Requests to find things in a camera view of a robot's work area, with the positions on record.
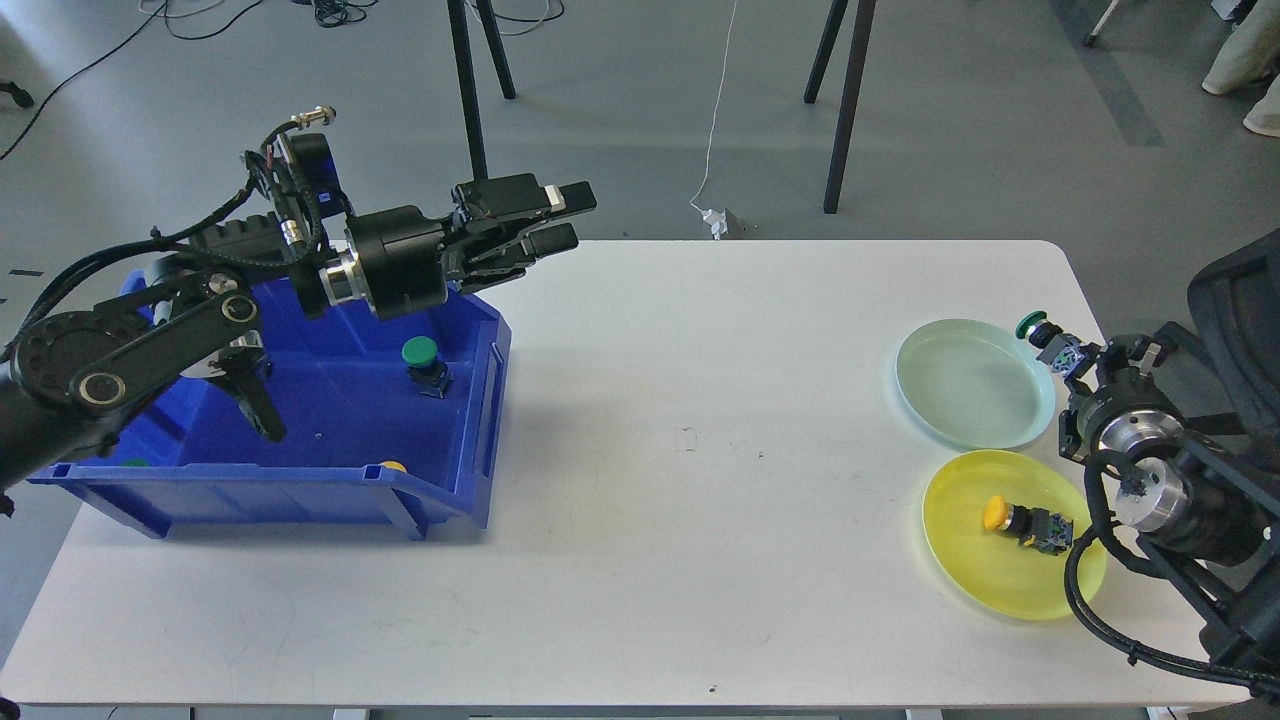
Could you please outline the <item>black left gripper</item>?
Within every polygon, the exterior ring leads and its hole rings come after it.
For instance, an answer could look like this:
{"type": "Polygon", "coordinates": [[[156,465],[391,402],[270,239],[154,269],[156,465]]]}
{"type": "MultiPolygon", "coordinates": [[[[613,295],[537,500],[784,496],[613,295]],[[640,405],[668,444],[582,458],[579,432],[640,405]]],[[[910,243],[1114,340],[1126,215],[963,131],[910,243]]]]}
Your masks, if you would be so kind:
{"type": "Polygon", "coordinates": [[[452,191],[453,210],[428,218],[412,205],[347,222],[351,269],[375,316],[392,319],[522,278],[538,260],[579,246],[570,223],[596,209],[588,181],[540,184],[532,174],[474,179],[452,191]]]}

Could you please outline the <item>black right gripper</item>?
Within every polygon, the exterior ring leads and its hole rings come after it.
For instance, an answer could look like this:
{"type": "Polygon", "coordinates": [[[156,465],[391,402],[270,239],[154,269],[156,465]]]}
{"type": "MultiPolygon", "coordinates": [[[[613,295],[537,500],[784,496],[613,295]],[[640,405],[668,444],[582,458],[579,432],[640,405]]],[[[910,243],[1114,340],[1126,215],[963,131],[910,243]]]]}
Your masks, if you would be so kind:
{"type": "Polygon", "coordinates": [[[1084,462],[1115,451],[1137,462],[1171,460],[1185,419],[1155,383],[1153,369],[1175,347],[1157,340],[1071,342],[1059,355],[1068,406],[1059,415],[1059,456],[1084,462]]]}

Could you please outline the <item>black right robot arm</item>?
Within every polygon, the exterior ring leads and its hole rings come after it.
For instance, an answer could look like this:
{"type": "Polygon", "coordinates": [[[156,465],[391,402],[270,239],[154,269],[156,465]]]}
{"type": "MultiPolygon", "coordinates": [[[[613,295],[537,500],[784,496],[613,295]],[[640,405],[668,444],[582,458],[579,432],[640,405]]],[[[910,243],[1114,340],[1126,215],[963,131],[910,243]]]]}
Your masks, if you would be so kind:
{"type": "Polygon", "coordinates": [[[1062,377],[1059,452],[1083,469],[1089,512],[1065,569],[1068,606],[1130,664],[1277,700],[1277,233],[1189,283],[1193,328],[1083,343],[1025,316],[1016,334],[1062,377]],[[1204,661],[1116,630],[1084,600],[1093,543],[1169,582],[1203,620],[1204,661]]]}

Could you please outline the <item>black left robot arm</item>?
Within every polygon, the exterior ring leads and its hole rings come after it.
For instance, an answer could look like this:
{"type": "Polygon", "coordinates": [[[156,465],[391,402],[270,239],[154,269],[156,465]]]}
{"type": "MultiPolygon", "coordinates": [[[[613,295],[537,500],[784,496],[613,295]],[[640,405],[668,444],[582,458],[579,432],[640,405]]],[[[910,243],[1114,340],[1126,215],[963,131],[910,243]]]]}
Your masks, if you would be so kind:
{"type": "Polygon", "coordinates": [[[541,184],[531,174],[454,187],[453,210],[415,206],[346,218],[346,245],[323,238],[324,211],[298,213],[302,243],[224,217],[187,242],[111,247],[68,268],[3,350],[3,488],[59,461],[106,456],[122,432],[182,375],[205,366],[250,427],[287,436],[266,387],[266,354],[251,338],[264,310],[257,284],[285,279],[303,314],[361,301],[381,319],[443,305],[521,278],[575,249],[570,218],[596,208],[588,182],[541,184]]]}

